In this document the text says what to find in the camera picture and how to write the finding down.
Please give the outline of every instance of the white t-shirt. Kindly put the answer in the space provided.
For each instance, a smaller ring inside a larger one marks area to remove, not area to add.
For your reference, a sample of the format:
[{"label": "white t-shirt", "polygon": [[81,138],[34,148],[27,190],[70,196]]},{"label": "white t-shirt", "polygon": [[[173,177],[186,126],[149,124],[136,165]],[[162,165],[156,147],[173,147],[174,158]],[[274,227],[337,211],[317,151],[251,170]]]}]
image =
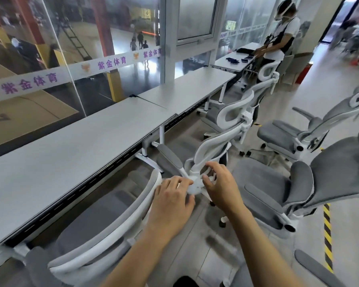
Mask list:
[{"label": "white t-shirt", "polygon": [[[294,17],[291,21],[286,21],[285,23],[280,23],[277,28],[275,29],[273,36],[273,41],[277,38],[277,36],[282,33],[282,31],[285,29],[285,34],[292,34],[293,37],[295,37],[299,31],[299,27],[301,26],[301,20],[298,17]],[[272,59],[272,60],[283,60],[284,53],[278,49],[274,52],[267,52],[264,54],[264,58]]]}]

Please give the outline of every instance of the chair caster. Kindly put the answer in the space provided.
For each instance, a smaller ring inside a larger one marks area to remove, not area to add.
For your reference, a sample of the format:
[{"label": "chair caster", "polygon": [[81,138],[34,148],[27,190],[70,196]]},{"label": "chair caster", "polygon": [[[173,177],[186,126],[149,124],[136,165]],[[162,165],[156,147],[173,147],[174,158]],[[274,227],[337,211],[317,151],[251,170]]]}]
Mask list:
[{"label": "chair caster", "polygon": [[225,228],[225,227],[226,227],[226,223],[219,221],[219,227]]}]

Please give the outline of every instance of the ladder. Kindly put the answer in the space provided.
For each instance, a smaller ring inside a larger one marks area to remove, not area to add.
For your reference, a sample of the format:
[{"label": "ladder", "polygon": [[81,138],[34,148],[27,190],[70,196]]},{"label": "ladder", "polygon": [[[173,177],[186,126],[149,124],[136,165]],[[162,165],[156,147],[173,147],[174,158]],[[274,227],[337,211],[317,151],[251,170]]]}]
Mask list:
[{"label": "ladder", "polygon": [[64,31],[64,33],[66,34],[66,36],[68,37],[68,39],[70,40],[70,42],[76,48],[78,53],[81,55],[83,60],[91,60],[92,59],[91,56],[86,51],[83,44],[78,39],[77,35],[75,34],[72,27],[70,26],[68,18],[64,16],[62,18],[57,17],[57,19],[58,19],[58,29],[57,29],[56,35],[57,36],[59,35],[60,28],[61,28]]}]

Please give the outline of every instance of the white desk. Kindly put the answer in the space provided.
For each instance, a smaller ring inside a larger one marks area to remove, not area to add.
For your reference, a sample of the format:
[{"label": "white desk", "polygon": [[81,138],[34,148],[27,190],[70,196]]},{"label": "white desk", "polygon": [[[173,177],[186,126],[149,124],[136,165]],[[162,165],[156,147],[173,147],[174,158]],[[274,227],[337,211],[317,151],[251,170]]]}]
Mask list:
[{"label": "white desk", "polygon": [[139,97],[180,115],[221,86],[223,86],[221,92],[223,97],[226,83],[234,77],[233,73],[212,67],[201,67],[176,78],[172,83],[145,91]]},{"label": "white desk", "polygon": [[0,243],[174,113],[137,97],[0,157]]},{"label": "white desk", "polygon": [[[245,46],[242,46],[241,48],[247,48],[251,50],[255,50],[257,48],[261,47],[259,43],[251,42],[249,44],[246,44]],[[253,62],[254,59],[249,60],[248,63],[244,63],[241,61],[242,58],[247,57],[249,54],[245,53],[237,53],[236,51],[230,52],[228,55],[225,55],[224,57],[221,57],[220,59],[217,59],[214,64],[212,64],[212,67],[215,68],[222,68],[226,69],[228,71],[232,72],[241,72],[244,70],[251,62]],[[234,58],[239,61],[238,64],[231,64],[226,60],[226,58]]]}]

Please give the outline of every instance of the yellow black warning tape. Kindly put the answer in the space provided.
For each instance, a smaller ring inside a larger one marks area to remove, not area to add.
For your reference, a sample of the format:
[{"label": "yellow black warning tape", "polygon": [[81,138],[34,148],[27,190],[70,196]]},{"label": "yellow black warning tape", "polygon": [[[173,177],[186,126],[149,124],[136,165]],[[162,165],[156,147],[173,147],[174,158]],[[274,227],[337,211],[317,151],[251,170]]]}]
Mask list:
[{"label": "yellow black warning tape", "polygon": [[331,222],[330,222],[330,204],[323,205],[323,220],[324,220],[324,244],[325,244],[325,260],[326,268],[334,273],[333,270],[333,256],[332,256],[332,238],[331,238]]}]

